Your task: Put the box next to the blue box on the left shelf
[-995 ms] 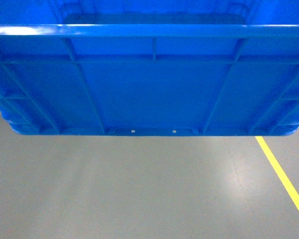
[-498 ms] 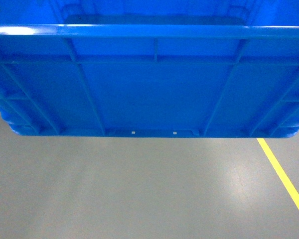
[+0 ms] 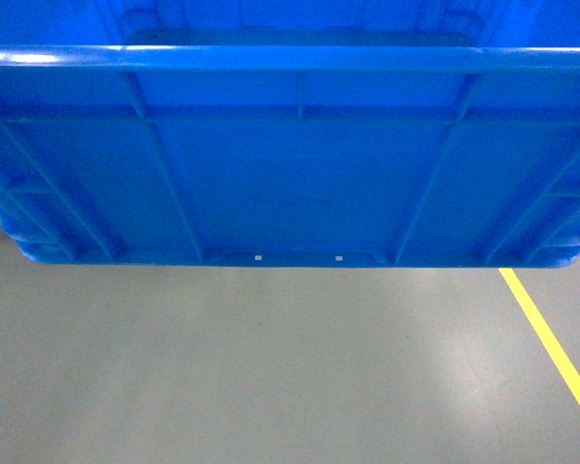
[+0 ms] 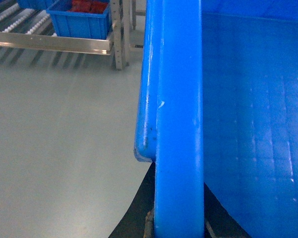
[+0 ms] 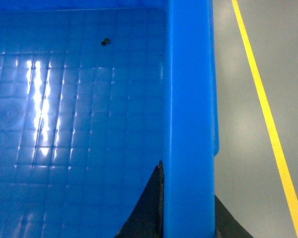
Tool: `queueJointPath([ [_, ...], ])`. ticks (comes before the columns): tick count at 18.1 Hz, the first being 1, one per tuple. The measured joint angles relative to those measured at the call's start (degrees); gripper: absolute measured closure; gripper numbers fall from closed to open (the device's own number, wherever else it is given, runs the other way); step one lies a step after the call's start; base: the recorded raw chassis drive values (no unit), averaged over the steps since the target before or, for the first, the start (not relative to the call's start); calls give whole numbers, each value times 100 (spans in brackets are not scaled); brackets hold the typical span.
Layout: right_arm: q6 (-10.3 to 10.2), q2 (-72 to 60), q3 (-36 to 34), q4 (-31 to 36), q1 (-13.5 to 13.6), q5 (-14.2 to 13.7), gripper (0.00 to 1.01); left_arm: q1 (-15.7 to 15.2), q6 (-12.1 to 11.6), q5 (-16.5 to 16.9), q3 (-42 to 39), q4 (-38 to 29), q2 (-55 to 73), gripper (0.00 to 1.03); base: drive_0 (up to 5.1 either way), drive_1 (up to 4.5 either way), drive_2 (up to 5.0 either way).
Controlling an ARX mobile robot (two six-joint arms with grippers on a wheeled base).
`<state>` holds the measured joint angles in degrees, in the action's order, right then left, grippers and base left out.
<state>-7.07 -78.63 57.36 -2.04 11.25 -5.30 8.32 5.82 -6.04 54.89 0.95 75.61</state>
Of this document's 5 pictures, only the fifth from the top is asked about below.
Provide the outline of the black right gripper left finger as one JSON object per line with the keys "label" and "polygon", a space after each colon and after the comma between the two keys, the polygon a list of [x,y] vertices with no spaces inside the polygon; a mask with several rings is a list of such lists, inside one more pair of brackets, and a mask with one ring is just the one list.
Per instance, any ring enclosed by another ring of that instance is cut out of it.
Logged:
{"label": "black right gripper left finger", "polygon": [[163,237],[164,171],[163,163],[154,168],[133,211],[116,238]]}

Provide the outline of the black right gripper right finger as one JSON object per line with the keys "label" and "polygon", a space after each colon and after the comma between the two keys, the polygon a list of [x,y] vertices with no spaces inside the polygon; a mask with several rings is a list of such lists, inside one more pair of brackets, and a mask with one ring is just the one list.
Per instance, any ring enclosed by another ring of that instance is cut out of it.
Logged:
{"label": "black right gripper right finger", "polygon": [[253,236],[233,217],[216,195],[215,218],[217,238],[253,238]]}

